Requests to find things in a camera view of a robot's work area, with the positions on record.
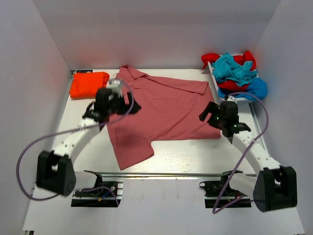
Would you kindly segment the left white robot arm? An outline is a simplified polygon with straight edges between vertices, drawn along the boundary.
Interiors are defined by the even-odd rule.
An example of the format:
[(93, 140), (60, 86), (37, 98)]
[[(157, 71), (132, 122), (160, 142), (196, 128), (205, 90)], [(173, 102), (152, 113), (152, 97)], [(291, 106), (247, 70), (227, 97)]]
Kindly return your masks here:
[(104, 126), (115, 124), (128, 114), (137, 113), (141, 107), (132, 91), (125, 101), (121, 92), (112, 88), (99, 89), (95, 101), (90, 103), (78, 128), (50, 151), (38, 156), (36, 185), (58, 195), (69, 196), (76, 190), (94, 190), (98, 175), (91, 171), (74, 171), (74, 163), (86, 145)]

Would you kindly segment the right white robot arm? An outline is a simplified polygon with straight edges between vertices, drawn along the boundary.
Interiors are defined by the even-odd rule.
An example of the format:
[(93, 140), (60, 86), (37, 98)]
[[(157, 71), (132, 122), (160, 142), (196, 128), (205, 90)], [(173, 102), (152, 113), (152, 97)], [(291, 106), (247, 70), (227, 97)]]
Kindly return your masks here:
[(208, 103), (199, 115), (200, 121), (209, 118), (208, 124), (221, 130), (222, 135), (241, 153), (252, 166), (255, 176), (248, 176), (238, 169), (222, 174), (219, 181), (201, 182), (199, 186), (207, 197), (215, 197), (213, 213), (218, 213), (244, 197), (249, 197), (261, 212), (293, 208), (297, 205), (297, 177), (291, 166), (283, 166), (257, 142), (247, 124), (239, 121), (238, 105), (234, 101)]

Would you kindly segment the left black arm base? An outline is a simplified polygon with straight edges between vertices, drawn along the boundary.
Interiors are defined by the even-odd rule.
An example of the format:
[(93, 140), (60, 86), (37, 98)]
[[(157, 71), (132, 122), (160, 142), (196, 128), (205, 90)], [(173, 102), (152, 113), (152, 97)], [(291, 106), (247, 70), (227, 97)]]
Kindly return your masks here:
[(83, 171), (73, 191), (73, 208), (117, 208), (122, 199), (123, 179), (94, 171)]

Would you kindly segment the pink t-shirt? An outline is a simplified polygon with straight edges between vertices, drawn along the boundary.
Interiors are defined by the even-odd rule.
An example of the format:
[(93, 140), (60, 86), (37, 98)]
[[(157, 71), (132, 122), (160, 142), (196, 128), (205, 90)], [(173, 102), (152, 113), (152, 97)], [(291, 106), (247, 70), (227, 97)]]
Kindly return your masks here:
[(213, 95), (206, 81), (151, 76), (133, 67), (120, 67), (117, 78), (126, 82), (141, 106), (134, 115), (107, 126), (121, 170), (154, 155), (153, 141), (219, 139), (220, 131), (200, 121)]

